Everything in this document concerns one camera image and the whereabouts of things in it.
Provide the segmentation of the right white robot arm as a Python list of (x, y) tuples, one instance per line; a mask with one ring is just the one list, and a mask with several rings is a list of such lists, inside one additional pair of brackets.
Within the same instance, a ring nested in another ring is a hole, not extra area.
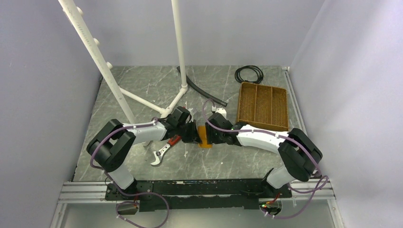
[(209, 144), (254, 147), (280, 156), (282, 165), (271, 169), (262, 180), (262, 192), (267, 197), (274, 197), (281, 187), (292, 181), (307, 182), (323, 158), (318, 147), (298, 128), (279, 132), (246, 122), (232, 124), (218, 112), (206, 119), (205, 126)]

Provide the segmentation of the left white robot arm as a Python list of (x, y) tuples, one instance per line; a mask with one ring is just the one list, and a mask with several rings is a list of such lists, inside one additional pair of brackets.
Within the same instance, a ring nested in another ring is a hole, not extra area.
[(124, 161), (135, 144), (164, 141), (179, 136), (184, 143), (200, 143), (194, 120), (196, 110), (178, 106), (164, 118), (140, 124), (123, 124), (112, 119), (87, 145), (90, 166), (103, 170), (118, 186), (118, 194), (129, 200), (136, 195), (137, 181)]

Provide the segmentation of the brown woven divided tray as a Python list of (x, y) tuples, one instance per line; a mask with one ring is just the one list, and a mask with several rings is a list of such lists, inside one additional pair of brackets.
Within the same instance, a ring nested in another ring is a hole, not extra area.
[(240, 85), (236, 122), (287, 132), (288, 102), (284, 88), (243, 82)]

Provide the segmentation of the red handled adjustable wrench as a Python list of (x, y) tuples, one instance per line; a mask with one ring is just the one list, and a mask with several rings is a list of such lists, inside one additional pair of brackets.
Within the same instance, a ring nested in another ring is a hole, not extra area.
[(173, 138), (171, 138), (161, 149), (153, 151), (154, 161), (151, 162), (150, 165), (152, 166), (160, 165), (165, 153), (169, 151), (173, 146), (175, 146), (180, 140), (181, 137), (176, 135)]

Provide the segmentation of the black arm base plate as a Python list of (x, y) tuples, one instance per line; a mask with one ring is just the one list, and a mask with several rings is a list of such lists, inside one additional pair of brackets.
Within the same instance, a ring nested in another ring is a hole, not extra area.
[(139, 180), (129, 195), (108, 184), (107, 201), (137, 200), (141, 212), (169, 209), (244, 208), (258, 209), (273, 198), (291, 198), (284, 185), (272, 190), (261, 179)]

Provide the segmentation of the aluminium extrusion rail frame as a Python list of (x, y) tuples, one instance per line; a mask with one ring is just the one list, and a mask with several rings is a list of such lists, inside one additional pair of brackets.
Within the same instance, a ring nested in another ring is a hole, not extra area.
[[(293, 107), (293, 112), (296, 115), (297, 125), (306, 133), (306, 127), (300, 113), (300, 108), (295, 97), (294, 89), (290, 79), (290, 69), (289, 67), (283, 66), (281, 68), (281, 75), (286, 81), (287, 91), (289, 92), (290, 102)], [(107, 204), (108, 201), (105, 200), (107, 187), (103, 182), (99, 181), (68, 181), (63, 184), (57, 208), (53, 216), (51, 227), (52, 228), (64, 228), (65, 222), (67, 221), (67, 208), (72, 205), (80, 204)], [(335, 228), (343, 228), (344, 222), (339, 212), (339, 208), (336, 202), (336, 197), (334, 195), (333, 188), (330, 187), (328, 190), (323, 190), (322, 193), (318, 193), (314, 196), (313, 201), (317, 200), (319, 202), (325, 203), (329, 207), (329, 213), (331, 216), (331, 224)]]

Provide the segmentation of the white PVC pipe frame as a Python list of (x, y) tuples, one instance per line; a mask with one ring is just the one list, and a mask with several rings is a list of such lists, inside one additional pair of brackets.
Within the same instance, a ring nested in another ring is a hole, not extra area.
[(129, 123), (135, 123), (134, 114), (129, 107), (125, 97), (129, 97), (146, 107), (149, 107), (155, 111), (157, 111), (162, 118), (166, 117), (173, 111), (173, 108), (176, 104), (178, 104), (179, 100), (183, 97), (183, 95), (188, 91), (188, 83), (186, 81), (186, 69), (185, 69), (185, 58), (184, 58), (184, 50), (183, 50), (183, 41), (182, 41), (182, 28), (180, 21), (180, 11), (179, 11), (179, 2), (177, 0), (172, 0), (172, 12), (173, 12), (173, 20), (174, 20), (174, 28), (177, 42), (177, 50), (178, 50), (178, 58), (179, 58), (179, 67), (181, 71), (181, 88), (179, 89), (178, 94), (175, 96), (173, 101), (166, 107), (159, 107), (123, 88), (121, 88), (116, 82), (114, 76), (111, 73), (112, 65), (109, 62), (106, 62), (103, 55), (101, 54), (99, 46), (99, 41), (94, 38), (87, 27), (83, 17), (82, 10), (74, 3), (72, 0), (60, 0), (59, 4), (62, 7), (62, 10), (70, 24), (73, 26), (77, 34), (79, 35), (82, 43), (90, 54), (92, 60), (97, 66), (99, 72), (101, 73), (103, 79), (106, 84), (109, 86), (112, 94), (117, 100), (119, 106), (123, 110), (125, 116), (127, 117)]

